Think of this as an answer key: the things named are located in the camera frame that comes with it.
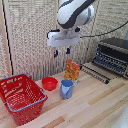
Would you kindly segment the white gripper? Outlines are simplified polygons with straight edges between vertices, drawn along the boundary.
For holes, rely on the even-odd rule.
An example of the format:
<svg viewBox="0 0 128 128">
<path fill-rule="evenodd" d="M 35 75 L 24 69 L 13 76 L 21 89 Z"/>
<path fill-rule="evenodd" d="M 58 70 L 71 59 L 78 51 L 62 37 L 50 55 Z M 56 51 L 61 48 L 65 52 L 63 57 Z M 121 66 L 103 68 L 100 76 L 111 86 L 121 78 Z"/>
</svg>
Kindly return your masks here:
<svg viewBox="0 0 128 128">
<path fill-rule="evenodd" d="M 78 32 L 53 30 L 47 33 L 47 45 L 51 48 L 60 46 L 72 46 L 80 41 L 80 35 Z M 71 49 L 67 48 L 66 54 L 70 54 Z M 54 57 L 58 56 L 58 50 L 54 51 Z"/>
</svg>

